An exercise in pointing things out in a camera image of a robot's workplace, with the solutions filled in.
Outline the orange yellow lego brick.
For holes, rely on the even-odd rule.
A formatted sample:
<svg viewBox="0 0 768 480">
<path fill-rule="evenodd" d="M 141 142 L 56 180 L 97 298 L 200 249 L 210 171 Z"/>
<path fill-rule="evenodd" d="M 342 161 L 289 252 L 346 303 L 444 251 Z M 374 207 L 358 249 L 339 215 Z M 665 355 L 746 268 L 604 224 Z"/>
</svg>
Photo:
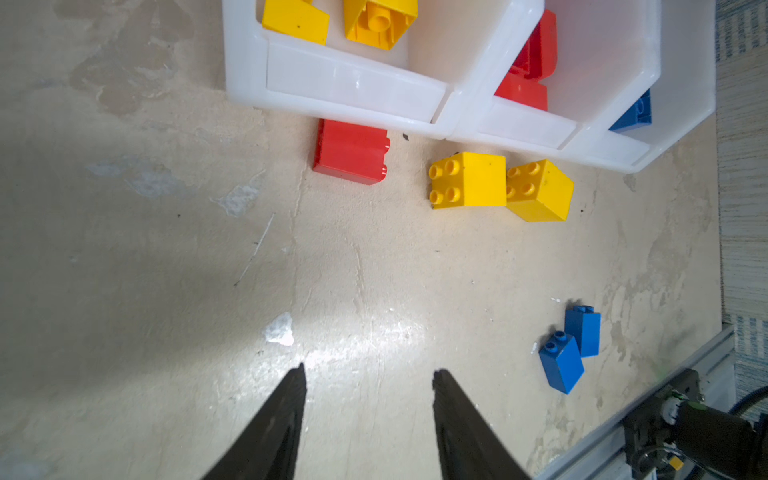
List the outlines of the orange yellow lego brick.
<svg viewBox="0 0 768 480">
<path fill-rule="evenodd" d="M 418 18 L 417 0 L 344 0 L 345 38 L 390 51 Z"/>
</svg>

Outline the small red lego brick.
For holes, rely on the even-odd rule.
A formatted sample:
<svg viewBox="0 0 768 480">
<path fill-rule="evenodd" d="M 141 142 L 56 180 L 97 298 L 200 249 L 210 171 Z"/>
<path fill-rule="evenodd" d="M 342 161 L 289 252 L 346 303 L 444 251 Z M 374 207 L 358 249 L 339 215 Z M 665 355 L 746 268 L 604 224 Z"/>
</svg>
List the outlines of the small red lego brick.
<svg viewBox="0 0 768 480">
<path fill-rule="evenodd" d="M 321 119 L 312 170 L 373 185 L 387 176 L 385 156 L 390 146 L 384 129 Z"/>
</svg>

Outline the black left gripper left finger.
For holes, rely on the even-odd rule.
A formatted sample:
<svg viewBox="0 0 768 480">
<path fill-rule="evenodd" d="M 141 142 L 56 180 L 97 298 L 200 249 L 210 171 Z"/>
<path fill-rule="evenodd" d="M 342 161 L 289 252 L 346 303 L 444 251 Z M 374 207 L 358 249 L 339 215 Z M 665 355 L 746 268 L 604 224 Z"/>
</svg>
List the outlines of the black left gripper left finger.
<svg viewBox="0 0 768 480">
<path fill-rule="evenodd" d="M 288 371 L 203 479 L 292 479 L 306 394 L 305 368 L 300 364 Z"/>
</svg>

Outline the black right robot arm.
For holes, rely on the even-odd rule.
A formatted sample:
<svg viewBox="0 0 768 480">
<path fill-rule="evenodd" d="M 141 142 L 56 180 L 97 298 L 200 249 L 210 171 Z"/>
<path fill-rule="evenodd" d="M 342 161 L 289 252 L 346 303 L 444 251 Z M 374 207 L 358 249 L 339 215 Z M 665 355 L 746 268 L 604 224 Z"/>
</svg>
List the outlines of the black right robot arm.
<svg viewBox="0 0 768 480">
<path fill-rule="evenodd" d="M 690 462 L 690 479 L 765 479 L 767 416 L 751 423 L 743 415 L 766 398 L 761 387 L 727 412 L 711 408 L 701 402 L 699 374 L 684 370 L 622 422 L 632 477 L 670 475 Z"/>
</svg>

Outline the blue two-stud lego brick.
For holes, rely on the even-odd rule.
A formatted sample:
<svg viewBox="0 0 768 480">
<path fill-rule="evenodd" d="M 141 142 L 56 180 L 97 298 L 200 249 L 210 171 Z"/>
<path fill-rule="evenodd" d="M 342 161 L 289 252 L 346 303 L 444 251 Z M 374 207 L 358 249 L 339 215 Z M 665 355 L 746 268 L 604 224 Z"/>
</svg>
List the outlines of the blue two-stud lego brick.
<svg viewBox="0 0 768 480">
<path fill-rule="evenodd" d="M 651 92 L 647 90 L 611 127 L 624 132 L 652 124 Z"/>
</svg>

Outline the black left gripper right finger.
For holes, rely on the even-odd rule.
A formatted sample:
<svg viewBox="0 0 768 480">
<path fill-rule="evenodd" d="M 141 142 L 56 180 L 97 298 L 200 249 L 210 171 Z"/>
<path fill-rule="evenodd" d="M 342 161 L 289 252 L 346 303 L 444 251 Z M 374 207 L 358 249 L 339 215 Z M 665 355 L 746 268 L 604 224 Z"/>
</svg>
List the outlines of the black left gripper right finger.
<svg viewBox="0 0 768 480">
<path fill-rule="evenodd" d="M 433 412 L 444 479 L 527 479 L 452 374 L 434 372 Z"/>
</svg>

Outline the long red lego brick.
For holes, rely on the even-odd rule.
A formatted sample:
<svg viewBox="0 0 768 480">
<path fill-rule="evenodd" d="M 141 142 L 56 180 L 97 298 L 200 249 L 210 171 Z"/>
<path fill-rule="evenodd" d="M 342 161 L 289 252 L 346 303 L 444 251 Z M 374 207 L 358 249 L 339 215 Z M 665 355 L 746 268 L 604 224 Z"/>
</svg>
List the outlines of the long red lego brick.
<svg viewBox="0 0 768 480">
<path fill-rule="evenodd" d="M 539 110 L 548 110 L 547 87 L 512 73 L 505 76 L 495 95 Z"/>
</svg>

